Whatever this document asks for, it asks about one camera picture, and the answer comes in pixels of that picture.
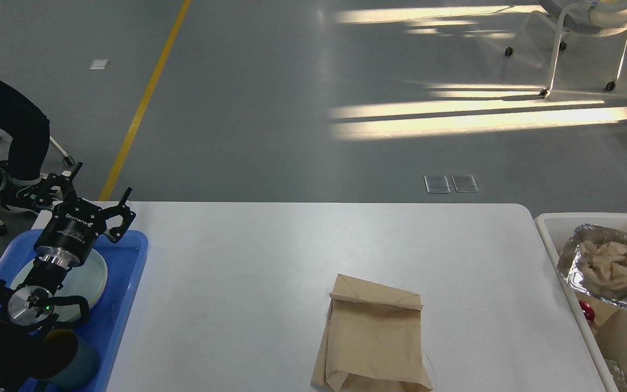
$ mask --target gray floor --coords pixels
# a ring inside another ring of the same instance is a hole
[[[555,91],[535,2],[194,0],[113,198],[521,203],[627,212],[627,56],[573,36]],[[0,78],[30,97],[85,166],[95,199],[181,1],[0,2]],[[110,59],[107,70],[87,68]],[[7,141],[0,142],[0,159]],[[44,170],[62,171],[50,149]],[[428,194],[423,176],[474,174],[480,192]],[[3,216],[11,233],[31,216]]]

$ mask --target chair wheel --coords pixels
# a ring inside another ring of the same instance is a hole
[[[5,236],[8,233],[8,229],[6,225],[0,225],[0,237]]]
[[[8,172],[8,161],[7,160],[0,161],[0,169],[2,169],[3,171]]]

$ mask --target food in foil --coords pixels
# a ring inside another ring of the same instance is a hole
[[[596,245],[597,251],[602,245],[611,243],[619,243],[627,246],[627,233],[625,231],[619,231],[617,229],[603,228],[603,226],[597,225],[581,225],[575,229],[573,235],[568,239],[560,253],[560,259],[558,260],[557,270],[558,273],[565,279],[565,282],[572,287],[575,291],[584,293],[584,295],[592,296],[605,303],[610,303],[619,308],[627,309],[627,290],[622,286],[615,285],[615,290],[620,289],[620,292],[615,293],[616,296],[612,296],[611,292],[596,293],[594,292],[594,285],[590,284],[590,281],[585,278],[585,267],[588,264],[587,255],[588,251],[583,244],[585,242]],[[625,251],[624,258],[627,259],[627,251]],[[627,260],[621,260],[621,263],[626,264]],[[619,267],[611,266],[612,271],[614,268],[619,270]]]
[[[601,296],[627,296],[627,246],[610,241],[600,246],[590,241],[580,244],[581,266],[587,288]]]

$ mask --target person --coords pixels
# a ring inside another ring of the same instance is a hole
[[[0,129],[11,135],[8,164],[0,164],[0,202],[12,212],[40,212],[40,168],[50,144],[50,120],[19,91],[0,80]]]

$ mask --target paper bag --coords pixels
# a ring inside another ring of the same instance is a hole
[[[338,392],[429,392],[420,295],[338,275],[311,383]]]

